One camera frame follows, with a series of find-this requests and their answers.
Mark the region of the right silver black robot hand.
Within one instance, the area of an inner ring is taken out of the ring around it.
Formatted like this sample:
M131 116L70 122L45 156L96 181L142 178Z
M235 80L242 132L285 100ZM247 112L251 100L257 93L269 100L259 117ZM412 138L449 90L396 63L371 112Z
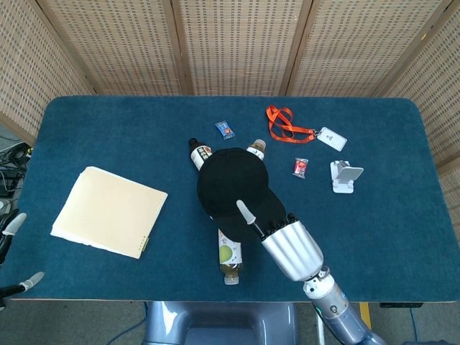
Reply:
M236 207L287 277L296 282L305 282L312 280L320 272L323 252L294 214L289 213L285 221L265 231L243 201L237 200Z

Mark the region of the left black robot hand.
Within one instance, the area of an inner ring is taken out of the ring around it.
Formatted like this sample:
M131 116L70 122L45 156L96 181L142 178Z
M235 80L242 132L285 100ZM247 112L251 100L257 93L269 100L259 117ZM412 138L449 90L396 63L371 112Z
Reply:
M18 209L14 209L1 220L1 266L6 260L8 251L12 245L12 241L19 228L27 218L26 213L20 213ZM13 285L1 287L1 308L4 308L4 299L13 295L17 295L32 289L45 276L44 272L37 272L29 279Z

